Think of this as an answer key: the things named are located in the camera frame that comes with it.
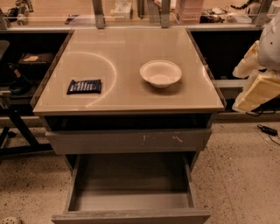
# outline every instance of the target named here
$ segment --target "workbench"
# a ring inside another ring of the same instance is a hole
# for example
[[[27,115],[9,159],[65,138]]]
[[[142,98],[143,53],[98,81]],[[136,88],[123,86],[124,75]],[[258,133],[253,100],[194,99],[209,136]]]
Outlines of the workbench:
[[[185,28],[78,28],[33,100],[56,153],[73,173],[54,223],[204,223],[191,170],[225,107]],[[157,89],[140,67],[169,60],[179,82]],[[101,79],[100,94],[67,94]]]

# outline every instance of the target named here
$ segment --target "cable connector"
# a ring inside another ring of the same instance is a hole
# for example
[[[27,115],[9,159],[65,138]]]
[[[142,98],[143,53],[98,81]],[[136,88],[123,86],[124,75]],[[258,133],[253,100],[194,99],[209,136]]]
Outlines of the cable connector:
[[[267,126],[262,126],[262,125],[260,125],[260,124],[258,124],[257,127],[258,127],[263,133],[269,134],[270,136],[273,136],[273,137],[278,136],[278,132],[277,132],[276,129],[272,129],[272,128],[267,127]]]

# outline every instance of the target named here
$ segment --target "floor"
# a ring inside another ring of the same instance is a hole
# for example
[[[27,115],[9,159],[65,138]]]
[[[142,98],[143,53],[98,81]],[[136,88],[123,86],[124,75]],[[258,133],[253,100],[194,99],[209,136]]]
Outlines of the floor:
[[[206,224],[280,223],[280,146],[256,126],[280,130],[280,122],[252,119],[217,121],[192,170],[198,206],[212,214]],[[43,128],[31,131],[40,142],[46,141]],[[272,139],[280,143],[279,138]],[[17,133],[7,144],[24,143]],[[16,216],[23,224],[52,223],[52,214],[63,212],[70,179],[63,157],[53,153],[3,160],[0,218]]]

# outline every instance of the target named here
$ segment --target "stacked containers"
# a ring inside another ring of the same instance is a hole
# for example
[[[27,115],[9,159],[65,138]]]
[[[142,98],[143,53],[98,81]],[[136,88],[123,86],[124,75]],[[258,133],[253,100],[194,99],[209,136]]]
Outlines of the stacked containers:
[[[177,0],[175,17],[179,24],[198,24],[204,0]]]

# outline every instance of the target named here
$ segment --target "drawer front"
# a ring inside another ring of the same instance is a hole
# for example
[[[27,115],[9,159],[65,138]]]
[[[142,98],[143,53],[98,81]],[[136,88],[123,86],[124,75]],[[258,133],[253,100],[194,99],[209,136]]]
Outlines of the drawer front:
[[[54,223],[202,224],[187,153],[78,156],[65,212]]]
[[[48,131],[58,154],[201,151],[210,129]]]

